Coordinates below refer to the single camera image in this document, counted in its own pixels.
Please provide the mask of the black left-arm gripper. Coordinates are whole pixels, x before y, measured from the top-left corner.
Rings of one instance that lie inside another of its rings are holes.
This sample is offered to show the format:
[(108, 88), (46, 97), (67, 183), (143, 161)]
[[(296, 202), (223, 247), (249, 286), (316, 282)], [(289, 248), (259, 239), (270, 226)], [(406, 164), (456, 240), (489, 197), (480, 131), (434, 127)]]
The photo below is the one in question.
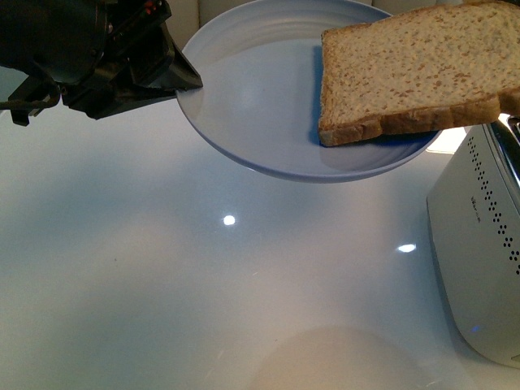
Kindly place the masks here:
[(3, 1), (1, 65), (27, 77), (1, 108), (18, 125), (58, 102), (104, 119), (201, 88), (170, 15), (164, 1)]

